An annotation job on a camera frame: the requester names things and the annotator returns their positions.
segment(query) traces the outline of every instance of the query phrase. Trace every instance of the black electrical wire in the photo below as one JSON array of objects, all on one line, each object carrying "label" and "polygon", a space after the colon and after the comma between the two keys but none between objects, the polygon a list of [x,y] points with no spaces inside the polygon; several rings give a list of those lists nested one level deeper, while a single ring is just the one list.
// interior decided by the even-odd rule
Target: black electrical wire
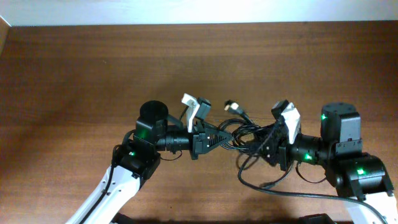
[{"label": "black electrical wire", "polygon": [[296,163],[296,173],[297,173],[297,175],[298,175],[299,177],[301,177],[301,179],[303,179],[304,181],[306,181],[306,182],[308,182],[308,183],[311,183],[311,184],[320,184],[320,183],[322,183],[323,181],[326,180],[326,177],[323,178],[322,180],[319,180],[319,181],[310,181],[310,180],[307,180],[307,179],[306,179],[305,177],[303,177],[303,175],[300,173],[300,171],[299,171],[299,166],[300,166],[300,163],[299,163],[299,162]]},{"label": "black electrical wire", "polygon": [[[258,147],[257,152],[261,149],[261,147],[263,145],[265,145],[265,143],[269,140],[269,137],[271,136],[271,134],[262,142],[262,144],[260,145],[260,147]],[[352,203],[357,203],[359,205],[365,206],[366,208],[368,208],[370,211],[372,211],[375,216],[378,217],[378,219],[380,219],[380,221],[383,224],[388,224],[388,222],[386,221],[386,219],[372,206],[368,205],[365,202],[356,200],[356,199],[352,199],[352,198],[345,198],[345,197],[339,197],[339,196],[333,196],[333,195],[323,195],[323,194],[306,194],[306,193],[300,193],[300,192],[283,192],[283,191],[276,191],[276,190],[270,190],[270,189],[265,189],[262,187],[258,187],[255,186],[253,184],[250,184],[249,182],[246,182],[245,180],[243,180],[242,178],[242,172],[245,168],[245,166],[248,164],[249,160],[253,157],[253,155],[250,155],[242,164],[241,168],[239,169],[238,172],[238,179],[239,181],[253,189],[253,190],[257,190],[266,194],[271,194],[271,195],[278,195],[278,196],[290,196],[290,197],[308,197],[308,198],[321,198],[321,199],[330,199],[330,200],[340,200],[340,201],[345,201],[345,202],[352,202]]]},{"label": "black electrical wire", "polygon": [[189,108],[189,106],[186,106],[185,109],[182,111],[182,114],[180,115],[180,119],[179,119],[180,121],[181,121],[182,117],[184,117],[184,114],[187,112],[188,108]]},{"label": "black electrical wire", "polygon": [[164,159],[162,158],[162,156],[160,157],[160,159],[162,159],[163,161],[175,161],[177,159],[179,159],[182,156],[182,150],[180,150],[180,155],[178,155],[176,158],[173,159]]},{"label": "black electrical wire", "polygon": [[[237,167],[238,169],[241,168],[241,166],[239,165],[239,160],[240,160],[240,158],[241,158],[243,155],[244,155],[243,153],[239,153],[239,155],[238,155],[237,158],[236,158],[235,165],[236,165],[236,167]],[[259,157],[259,156],[256,156],[255,159],[253,160],[253,162],[251,162],[244,170],[250,169],[250,167],[252,167],[259,159],[260,159],[260,157]]]},{"label": "black electrical wire", "polygon": [[103,199],[103,198],[105,197],[105,195],[108,193],[109,186],[111,185],[111,182],[112,182],[113,170],[114,170],[114,168],[116,167],[116,164],[115,164],[116,150],[118,150],[118,148],[119,148],[120,146],[121,146],[121,145],[116,145],[116,146],[113,148],[113,151],[112,151],[112,161],[111,161],[111,171],[109,172],[109,179],[108,179],[108,183],[106,184],[105,189],[102,191],[101,196],[99,196],[98,200],[94,203],[94,205],[93,205],[93,206],[90,208],[90,210],[86,213],[86,215],[83,217],[83,219],[80,221],[79,224],[83,224],[83,223],[87,220],[87,218],[91,215],[91,213],[95,210],[95,208],[100,204],[100,202],[102,201],[102,199]]},{"label": "black electrical wire", "polygon": [[262,189],[271,189],[271,188],[275,187],[277,184],[281,183],[282,180],[284,180],[290,174],[290,172],[292,171],[292,168],[293,168],[293,164],[290,165],[290,167],[287,169],[287,171],[285,171],[285,173],[281,177],[279,177],[279,179],[271,181],[271,182],[262,183],[259,186]]},{"label": "black electrical wire", "polygon": [[248,123],[250,123],[250,124],[254,124],[254,122],[251,121],[251,120],[249,119],[249,116],[248,116],[246,113],[241,114],[241,117],[242,117],[246,122],[248,122]]},{"label": "black electrical wire", "polygon": [[[258,143],[270,135],[270,134],[265,134],[265,133],[270,133],[271,129],[274,126],[272,124],[272,125],[261,127],[257,124],[254,124],[253,122],[248,122],[245,119],[233,118],[233,119],[227,119],[227,120],[223,121],[218,126],[218,129],[225,131],[225,129],[228,126],[231,126],[234,124],[240,124],[240,126],[231,133],[231,135],[232,135],[231,142],[232,143],[226,142],[226,143],[222,144],[221,147],[228,149],[228,150],[238,150],[239,153],[247,154],[247,155],[250,155],[256,151],[256,149],[258,147]],[[253,134],[255,141],[247,142],[242,139],[244,136],[247,136],[250,134]]]},{"label": "black electrical wire", "polygon": [[126,144],[129,142],[130,136],[131,136],[132,134],[134,134],[134,132],[136,132],[136,130],[131,130],[131,131],[129,131],[128,133],[126,133],[126,134],[124,135],[123,141],[122,141],[122,145],[126,145]]}]

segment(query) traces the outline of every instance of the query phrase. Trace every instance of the green led light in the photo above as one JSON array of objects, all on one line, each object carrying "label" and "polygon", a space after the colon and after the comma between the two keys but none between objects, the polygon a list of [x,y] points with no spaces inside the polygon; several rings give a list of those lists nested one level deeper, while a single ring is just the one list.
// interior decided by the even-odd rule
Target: green led light
[{"label": "green led light", "polygon": [[145,129],[143,129],[139,133],[137,133],[137,136],[141,139],[146,139],[147,135],[148,135],[148,131]]},{"label": "green led light", "polygon": [[357,171],[358,175],[364,175],[364,174],[366,174],[365,170],[363,170],[362,168],[359,168],[359,169],[357,169],[356,171]]},{"label": "green led light", "polygon": [[311,160],[311,159],[312,159],[312,156],[306,154],[306,155],[304,156],[304,159],[305,159],[305,160]]}]

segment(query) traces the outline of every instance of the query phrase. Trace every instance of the wood grain surface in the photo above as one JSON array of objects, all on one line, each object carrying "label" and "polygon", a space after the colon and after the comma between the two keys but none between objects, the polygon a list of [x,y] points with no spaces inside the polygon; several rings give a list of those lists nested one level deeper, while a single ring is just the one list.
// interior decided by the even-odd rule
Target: wood grain surface
[{"label": "wood grain surface", "polygon": [[8,29],[9,26],[7,22],[0,17],[0,55],[4,47],[4,44],[6,43]]},{"label": "wood grain surface", "polygon": [[[0,58],[0,223],[64,223],[134,129],[141,104],[160,100],[178,116],[184,93],[213,105],[208,121],[237,100],[259,124],[287,98],[302,131],[320,134],[325,103],[356,106],[364,151],[398,183],[398,23],[318,22],[176,26],[11,27]],[[275,197],[236,178],[237,152],[162,161],[121,212],[137,220],[288,220],[327,213],[349,220],[341,202]],[[311,180],[321,167],[302,166]],[[257,184],[279,167],[259,162]],[[335,194],[293,172],[278,190]]]}]

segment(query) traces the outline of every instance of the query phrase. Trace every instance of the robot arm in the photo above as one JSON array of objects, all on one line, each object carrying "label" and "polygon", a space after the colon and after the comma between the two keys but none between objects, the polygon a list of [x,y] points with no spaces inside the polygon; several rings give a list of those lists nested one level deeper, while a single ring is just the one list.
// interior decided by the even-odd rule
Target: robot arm
[{"label": "robot arm", "polygon": [[[345,202],[355,223],[397,223],[391,180],[380,159],[362,153],[360,117],[352,105],[325,105],[321,137],[318,138],[301,133],[300,114],[287,100],[275,104],[271,112],[277,122],[266,127],[254,124],[236,102],[227,101],[225,110],[243,118],[231,119],[232,124],[241,124],[239,128],[244,129],[245,134],[255,133],[248,146],[241,144],[239,138],[245,134],[237,132],[239,128],[230,134],[225,131],[228,123],[223,122],[217,128],[204,121],[211,107],[208,100],[185,94],[182,103],[187,106],[183,112],[187,116],[186,127],[169,115],[162,102],[148,101],[141,106],[136,129],[128,132],[123,143],[114,150],[111,166],[103,179],[67,223],[113,223],[119,209],[135,196],[160,164],[158,151],[175,154],[189,150],[194,160],[218,146],[237,149],[250,156],[255,154],[272,166],[279,164],[280,169],[287,172],[294,161],[320,165],[338,196],[357,198],[383,216],[376,216],[358,203]],[[270,189],[281,180],[263,189]]]},{"label": "robot arm", "polygon": [[189,150],[192,159],[198,159],[199,154],[231,139],[230,133],[204,122],[211,107],[209,101],[185,94],[182,102],[188,106],[187,127],[169,115],[162,102],[149,101],[141,106],[136,130],[128,132],[122,144],[115,147],[111,166],[67,224],[111,223],[155,172],[160,164],[158,151]]},{"label": "robot arm", "polygon": [[106,170],[104,177],[97,188],[91,193],[87,200],[81,205],[77,212],[67,221],[67,224],[81,223],[94,204],[102,196],[106,185],[110,181],[107,193],[99,201],[95,209],[87,216],[83,223],[111,223],[113,217],[120,208],[130,200],[140,189],[140,179],[134,178],[133,173],[121,166],[113,170],[113,176],[110,179],[111,167]]}]

